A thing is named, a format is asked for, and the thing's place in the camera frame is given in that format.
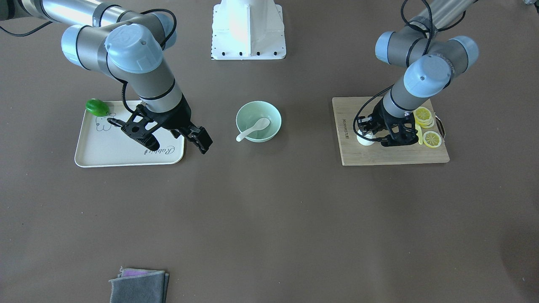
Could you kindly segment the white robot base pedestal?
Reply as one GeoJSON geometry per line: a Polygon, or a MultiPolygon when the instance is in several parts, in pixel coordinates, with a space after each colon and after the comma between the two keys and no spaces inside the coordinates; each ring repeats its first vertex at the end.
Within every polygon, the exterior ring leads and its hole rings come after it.
{"type": "Polygon", "coordinates": [[[283,8],[273,0],[222,0],[213,7],[212,60],[286,57],[283,8]]]}

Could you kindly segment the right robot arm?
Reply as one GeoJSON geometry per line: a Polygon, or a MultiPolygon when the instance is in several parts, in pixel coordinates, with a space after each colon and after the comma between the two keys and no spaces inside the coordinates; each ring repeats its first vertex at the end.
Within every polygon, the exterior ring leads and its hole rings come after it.
{"type": "Polygon", "coordinates": [[[2,0],[2,21],[23,17],[67,24],[61,38],[67,60],[132,86],[141,102],[131,117],[108,118],[129,138],[156,151],[160,145],[154,132],[163,128],[202,154],[208,151],[212,139],[191,122],[189,104],[164,59],[177,25],[169,10],[135,12],[100,0],[2,0]]]}

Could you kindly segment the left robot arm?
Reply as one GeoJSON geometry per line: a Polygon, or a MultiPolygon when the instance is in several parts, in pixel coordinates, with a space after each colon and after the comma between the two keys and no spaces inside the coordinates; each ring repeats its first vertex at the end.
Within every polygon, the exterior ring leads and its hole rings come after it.
{"type": "Polygon", "coordinates": [[[423,1],[425,10],[411,19],[401,15],[405,26],[383,33],[375,55],[383,63],[405,67],[393,85],[369,99],[378,100],[372,112],[358,111],[352,128],[358,138],[382,146],[408,146],[420,140],[413,112],[472,67],[479,47],[467,36],[437,42],[439,32],[463,20],[472,0],[423,1]]]}

